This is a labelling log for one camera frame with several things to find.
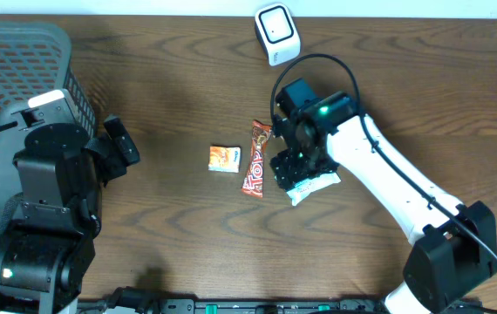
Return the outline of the red Top chocolate bar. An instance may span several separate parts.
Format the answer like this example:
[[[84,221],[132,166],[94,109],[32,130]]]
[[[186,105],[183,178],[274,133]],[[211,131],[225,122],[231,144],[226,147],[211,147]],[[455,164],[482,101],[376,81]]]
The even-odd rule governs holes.
[[[242,192],[246,195],[263,198],[264,152],[271,131],[271,126],[257,120],[252,122],[250,160],[242,184]]]

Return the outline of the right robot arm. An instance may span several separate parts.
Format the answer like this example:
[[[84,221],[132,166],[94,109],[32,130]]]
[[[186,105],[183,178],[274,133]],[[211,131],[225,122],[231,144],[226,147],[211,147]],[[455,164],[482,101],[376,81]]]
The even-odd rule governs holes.
[[[273,118],[287,147],[270,166],[294,204],[337,183],[337,169],[357,177],[389,211],[412,246],[404,282],[385,299],[390,313],[440,313],[497,272],[493,212],[469,206],[427,179],[360,117],[345,92],[321,99],[301,78],[275,98]]]

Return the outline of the teal snack packet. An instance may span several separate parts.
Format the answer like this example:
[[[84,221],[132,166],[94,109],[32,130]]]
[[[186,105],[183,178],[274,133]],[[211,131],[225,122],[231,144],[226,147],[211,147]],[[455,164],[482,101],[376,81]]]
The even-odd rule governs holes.
[[[338,184],[340,181],[341,179],[337,173],[321,174],[315,178],[298,182],[292,189],[287,191],[287,195],[291,199],[291,205],[295,207],[310,194],[330,185]]]

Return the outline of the orange tissue packet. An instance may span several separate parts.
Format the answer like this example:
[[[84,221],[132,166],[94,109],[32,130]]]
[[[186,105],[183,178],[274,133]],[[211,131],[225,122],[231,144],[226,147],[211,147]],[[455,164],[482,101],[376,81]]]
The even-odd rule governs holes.
[[[240,161],[241,149],[239,147],[210,147],[208,162],[210,171],[238,173]]]

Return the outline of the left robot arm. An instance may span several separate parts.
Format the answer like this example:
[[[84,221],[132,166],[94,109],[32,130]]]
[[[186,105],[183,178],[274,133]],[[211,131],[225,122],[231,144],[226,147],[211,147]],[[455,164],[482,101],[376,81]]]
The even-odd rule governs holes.
[[[117,116],[96,135],[65,89],[0,126],[0,313],[70,313],[95,256],[102,190],[139,162]]]

